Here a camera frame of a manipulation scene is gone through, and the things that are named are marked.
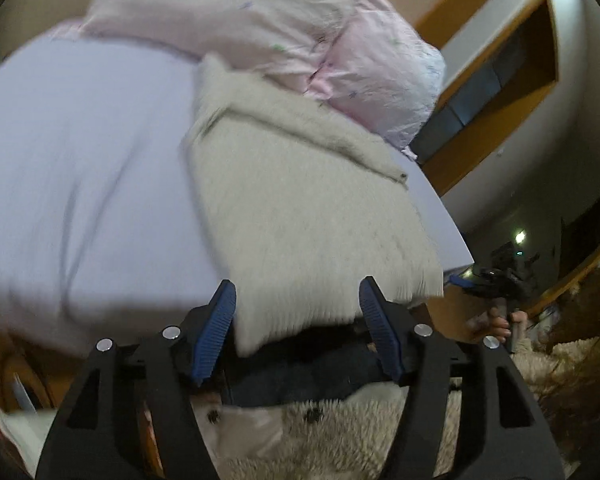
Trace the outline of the person's right hand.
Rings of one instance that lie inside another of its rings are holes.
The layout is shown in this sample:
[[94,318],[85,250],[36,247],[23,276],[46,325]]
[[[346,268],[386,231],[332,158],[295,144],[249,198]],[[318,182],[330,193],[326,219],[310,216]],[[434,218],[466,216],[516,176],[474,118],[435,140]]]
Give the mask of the person's right hand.
[[491,336],[509,353],[514,353],[518,342],[526,336],[528,315],[521,310],[501,315],[500,309],[493,307],[472,318],[467,327],[471,342],[479,342]]

